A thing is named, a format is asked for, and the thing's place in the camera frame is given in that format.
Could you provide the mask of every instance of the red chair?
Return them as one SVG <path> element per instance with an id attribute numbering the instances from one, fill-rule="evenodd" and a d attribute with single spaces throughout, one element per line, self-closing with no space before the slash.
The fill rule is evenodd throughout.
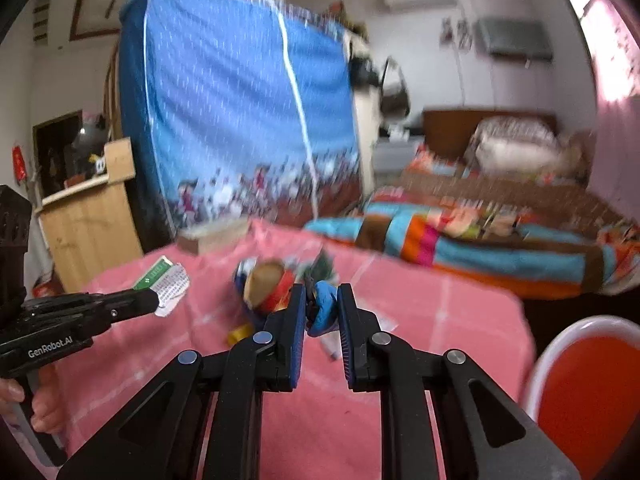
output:
<path id="1" fill-rule="evenodd" d="M 614 316 L 572 324 L 540 356 L 521 405 L 582 480 L 599 478 L 637 433 L 630 430 L 640 420 L 640 326 Z"/>

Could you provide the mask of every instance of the striped quilt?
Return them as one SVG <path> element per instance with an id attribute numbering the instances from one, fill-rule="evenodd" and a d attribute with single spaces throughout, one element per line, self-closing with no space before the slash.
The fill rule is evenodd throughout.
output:
<path id="1" fill-rule="evenodd" d="M 383 188 L 363 216 L 321 218 L 306 229 L 500 286 L 521 298 L 617 294 L 640 283 L 640 238 L 634 225 L 603 226 L 596 239 L 550 225 L 528 208 Z"/>

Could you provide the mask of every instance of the wooden cabinet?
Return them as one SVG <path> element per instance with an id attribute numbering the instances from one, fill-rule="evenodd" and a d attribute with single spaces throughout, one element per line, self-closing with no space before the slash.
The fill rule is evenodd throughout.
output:
<path id="1" fill-rule="evenodd" d="M 85 290 L 98 274 L 143 255 L 124 189 L 135 176 L 129 139 L 110 144 L 106 175 L 47 197 L 38 210 L 66 292 Z"/>

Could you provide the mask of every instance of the metal screw cap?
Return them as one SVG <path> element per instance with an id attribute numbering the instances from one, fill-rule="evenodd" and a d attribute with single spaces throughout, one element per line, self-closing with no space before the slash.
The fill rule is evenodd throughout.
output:
<path id="1" fill-rule="evenodd" d="M 450 350 L 447 352 L 447 359 L 455 365 L 461 365 L 466 361 L 466 355 L 461 350 Z"/>
<path id="2" fill-rule="evenodd" d="M 388 345 L 391 343 L 391 336 L 386 332 L 376 332 L 371 336 L 371 340 L 376 345 Z"/>
<path id="3" fill-rule="evenodd" d="M 265 330 L 263 330 L 261 332 L 256 332 L 254 334 L 254 342 L 260 345 L 266 345 L 270 343 L 272 340 L 273 340 L 273 336 L 271 335 L 271 332 L 266 332 Z"/>
<path id="4" fill-rule="evenodd" d="M 178 354 L 178 362 L 181 365 L 192 365 L 194 364 L 194 362 L 196 362 L 197 358 L 198 354 L 196 354 L 196 352 L 194 352 L 193 350 L 185 350 Z"/>

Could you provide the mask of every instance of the pink tablecloth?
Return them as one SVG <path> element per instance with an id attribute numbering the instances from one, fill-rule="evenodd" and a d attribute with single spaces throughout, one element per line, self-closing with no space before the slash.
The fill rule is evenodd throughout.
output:
<path id="1" fill-rule="evenodd" d="M 234 248 L 195 257 L 169 246 L 99 276 L 90 285 L 92 292 L 127 288 L 165 254 L 184 265 L 191 287 L 169 317 L 116 324 L 95 338 L 92 348 L 58 363 L 71 420 L 68 450 L 78 450 L 180 351 L 191 348 L 206 355 L 227 349 L 228 331 L 244 322 L 231 282 L 239 260 L 311 260 L 323 243 L 308 232 L 256 221 Z M 381 254 L 325 247 L 359 305 L 395 320 L 396 335 L 417 349 L 468 352 L 511 397 L 518 397 L 534 347 L 520 302 L 511 294 Z M 265 394 L 262 421 L 262 478 L 380 478 L 378 394 L 350 392 L 342 362 L 331 362 L 318 340 L 305 339 L 296 391 Z"/>

